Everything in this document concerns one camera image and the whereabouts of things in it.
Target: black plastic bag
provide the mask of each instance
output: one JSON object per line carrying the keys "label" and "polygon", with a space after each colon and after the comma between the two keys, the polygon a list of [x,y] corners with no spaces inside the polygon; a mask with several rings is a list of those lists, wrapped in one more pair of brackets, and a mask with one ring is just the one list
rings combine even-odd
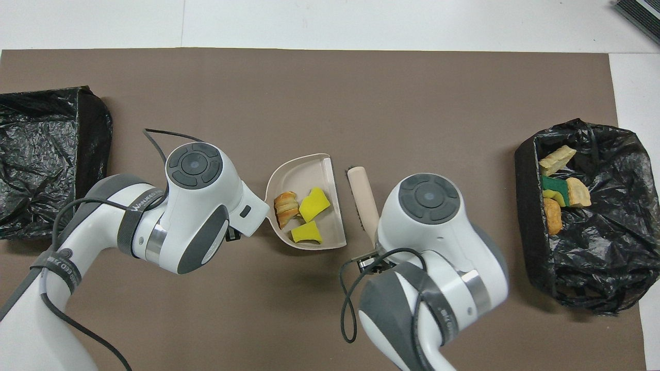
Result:
{"label": "black plastic bag", "polygon": [[86,86],[0,94],[0,239],[50,236],[59,210],[106,176],[111,140]]}
{"label": "black plastic bag", "polygon": [[[538,161],[562,145],[577,150],[553,178],[580,179],[592,205],[562,207],[549,236]],[[660,274],[660,207],[651,163],[637,135],[575,119],[538,132],[515,152],[516,197],[527,276],[562,305],[615,314],[633,306]]]}

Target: beige dustpan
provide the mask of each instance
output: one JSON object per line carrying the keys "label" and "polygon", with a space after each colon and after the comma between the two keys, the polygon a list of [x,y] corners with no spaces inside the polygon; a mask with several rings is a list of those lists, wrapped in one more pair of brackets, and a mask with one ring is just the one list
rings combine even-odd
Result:
{"label": "beige dustpan", "polygon": [[[304,220],[300,217],[293,218],[283,229],[280,229],[277,224],[273,201],[282,192],[293,191],[298,195],[296,200],[301,202],[303,198],[310,194],[313,187],[321,188],[330,201],[330,207],[314,218],[323,238],[323,243],[296,243],[291,238],[291,230],[302,225]],[[344,233],[344,224],[339,210],[335,175],[328,154],[317,153],[298,157],[277,168],[266,186],[265,201],[271,206],[266,217],[271,222],[275,234],[285,244],[303,250],[327,250],[346,246],[346,234]]]}

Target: pastry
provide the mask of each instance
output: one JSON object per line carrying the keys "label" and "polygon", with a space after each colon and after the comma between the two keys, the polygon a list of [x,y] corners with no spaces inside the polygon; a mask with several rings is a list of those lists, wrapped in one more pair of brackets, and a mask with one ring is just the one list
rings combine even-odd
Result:
{"label": "pastry", "polygon": [[275,198],[275,215],[280,229],[284,228],[293,217],[300,215],[294,192],[286,191]]}

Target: brown surface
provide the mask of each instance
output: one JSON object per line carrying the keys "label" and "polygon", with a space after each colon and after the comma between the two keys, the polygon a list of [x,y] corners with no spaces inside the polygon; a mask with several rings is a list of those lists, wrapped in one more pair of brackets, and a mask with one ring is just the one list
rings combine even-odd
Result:
{"label": "brown surface", "polygon": [[[103,252],[67,312],[136,370],[394,370],[360,328],[339,332],[342,262],[368,250],[343,172],[362,165],[380,208],[415,172],[458,184],[471,220],[501,245],[511,293],[442,349],[459,370],[644,369],[638,309],[617,318],[567,310],[531,287],[522,260],[513,151],[580,117],[616,125],[607,55],[282,50],[4,51],[1,92],[88,84],[115,119],[111,173],[164,186],[142,127],[222,148],[258,195],[280,164],[329,153],[348,246],[303,252],[264,223],[176,276]],[[295,145],[287,145],[295,138]],[[168,150],[180,143],[161,139]],[[0,242],[0,302],[38,254]],[[352,271],[348,277],[355,277]],[[118,362],[82,339],[101,369]]]}

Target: food scrap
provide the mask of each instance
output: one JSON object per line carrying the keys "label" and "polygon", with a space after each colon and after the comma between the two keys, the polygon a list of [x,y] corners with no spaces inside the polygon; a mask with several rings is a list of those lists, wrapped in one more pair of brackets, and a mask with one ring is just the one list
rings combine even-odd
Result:
{"label": "food scrap", "polygon": [[300,215],[294,192],[286,191],[275,198],[275,214],[280,229],[284,228],[293,217]]}
{"label": "food scrap", "polygon": [[330,201],[321,188],[314,187],[310,195],[300,203],[300,214],[305,222],[311,222],[320,212],[330,206]]}
{"label": "food scrap", "polygon": [[545,209],[545,219],[548,223],[548,234],[559,233],[562,229],[562,210],[559,203],[553,199],[544,198],[543,208]]}
{"label": "food scrap", "polygon": [[559,179],[550,176],[565,167],[577,153],[569,146],[562,145],[558,150],[539,161],[543,209],[548,222],[548,234],[559,233],[562,229],[562,207],[586,207],[591,205],[587,186],[577,178]]}
{"label": "food scrap", "polygon": [[566,166],[568,161],[573,158],[577,151],[567,145],[561,146],[557,151],[550,153],[544,159],[539,161],[539,168],[541,175],[551,176],[559,169]]}
{"label": "food scrap", "polygon": [[589,189],[577,178],[566,179],[568,184],[568,204],[571,207],[591,206]]}
{"label": "food scrap", "polygon": [[316,241],[319,244],[323,243],[319,228],[316,226],[316,221],[305,223],[302,226],[293,228],[291,230],[293,241],[298,243],[300,241]]}

